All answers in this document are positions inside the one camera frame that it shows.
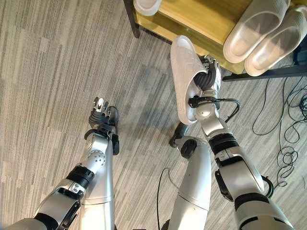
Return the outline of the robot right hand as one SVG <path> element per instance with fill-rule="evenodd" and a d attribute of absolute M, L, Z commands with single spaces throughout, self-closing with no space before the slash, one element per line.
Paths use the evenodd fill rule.
<path fill-rule="evenodd" d="M 212 89 L 219 92 L 221 85 L 221 70 L 219 63 L 210 55 L 202 56 L 200 60 L 205 70 L 194 76 L 194 83 L 202 89 L 202 91 Z"/>

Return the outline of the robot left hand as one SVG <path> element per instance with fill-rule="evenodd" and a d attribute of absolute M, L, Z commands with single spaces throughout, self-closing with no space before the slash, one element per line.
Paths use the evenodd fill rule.
<path fill-rule="evenodd" d="M 104 98 L 95 97 L 93 107 L 89 116 L 89 125 L 97 127 L 100 124 L 117 126 L 119 113 L 116 107 L 109 106 L 108 101 Z"/>

